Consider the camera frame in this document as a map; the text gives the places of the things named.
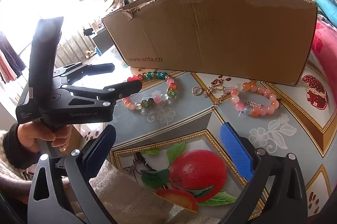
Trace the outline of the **left hand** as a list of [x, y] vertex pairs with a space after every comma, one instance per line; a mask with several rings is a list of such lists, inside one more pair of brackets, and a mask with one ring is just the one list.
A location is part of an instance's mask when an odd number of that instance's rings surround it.
[[53, 148], [64, 151], [70, 142], [72, 126], [65, 125], [62, 128], [52, 132], [42, 123], [28, 122], [18, 127], [17, 135], [20, 144], [29, 152], [37, 153], [40, 151], [37, 144], [38, 140], [51, 141]]

